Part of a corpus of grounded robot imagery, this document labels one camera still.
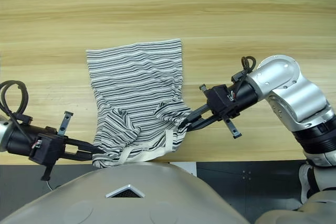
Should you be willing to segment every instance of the cloth fold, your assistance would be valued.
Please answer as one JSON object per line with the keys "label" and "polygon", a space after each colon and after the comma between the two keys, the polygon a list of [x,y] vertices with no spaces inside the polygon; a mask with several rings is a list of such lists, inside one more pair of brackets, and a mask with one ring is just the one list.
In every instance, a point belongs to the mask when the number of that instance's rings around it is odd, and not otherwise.
{"label": "cloth fold", "polygon": [[180,146],[189,115],[182,88],[179,39],[87,50],[98,123],[93,165],[147,161]]}

